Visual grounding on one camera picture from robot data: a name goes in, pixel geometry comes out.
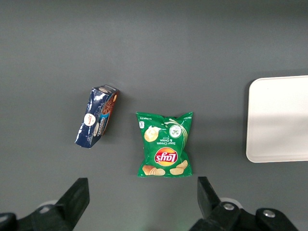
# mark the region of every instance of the metal screw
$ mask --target metal screw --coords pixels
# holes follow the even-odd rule
[[[230,211],[231,211],[231,210],[234,210],[234,206],[231,205],[231,204],[229,204],[229,203],[224,204],[223,207],[224,207],[226,210],[230,210]]]
[[[264,210],[263,211],[263,214],[268,217],[268,218],[274,218],[276,215],[273,211],[270,211],[268,209]]]
[[[8,215],[0,217],[0,223],[4,222],[8,217],[9,217]]]
[[[39,210],[39,213],[43,214],[43,213],[47,213],[48,211],[49,211],[49,208],[47,206],[44,206],[42,209]]]

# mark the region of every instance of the snack box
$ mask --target snack box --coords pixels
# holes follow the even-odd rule
[[[109,85],[92,88],[75,143],[91,148],[105,133],[119,90]]]

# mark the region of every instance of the lay's logo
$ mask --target lay's logo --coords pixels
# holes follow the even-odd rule
[[[172,148],[161,148],[155,155],[155,162],[162,166],[173,165],[178,160],[178,154]]]

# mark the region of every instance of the potato chip image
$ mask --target potato chip image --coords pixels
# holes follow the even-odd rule
[[[184,169],[181,168],[181,167],[176,167],[176,168],[170,169],[170,173],[172,175],[180,175],[180,174],[183,174],[183,172],[184,172]]]
[[[157,139],[160,128],[149,126],[144,133],[144,138],[148,142],[153,142]]]
[[[154,166],[151,166],[151,165],[144,165],[142,167],[142,170],[144,171],[145,175],[150,175],[150,173],[152,173],[151,171],[154,169],[155,167]]]

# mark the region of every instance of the gray table surface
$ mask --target gray table surface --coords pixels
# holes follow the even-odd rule
[[[21,218],[87,177],[76,231],[186,231],[202,216],[197,177],[207,176],[248,212],[276,208],[308,230],[308,162],[245,155],[250,83],[307,74],[307,1],[1,1],[0,212]],[[102,84],[121,94],[106,135],[80,148]],[[136,177],[136,111],[194,112],[193,176]]]

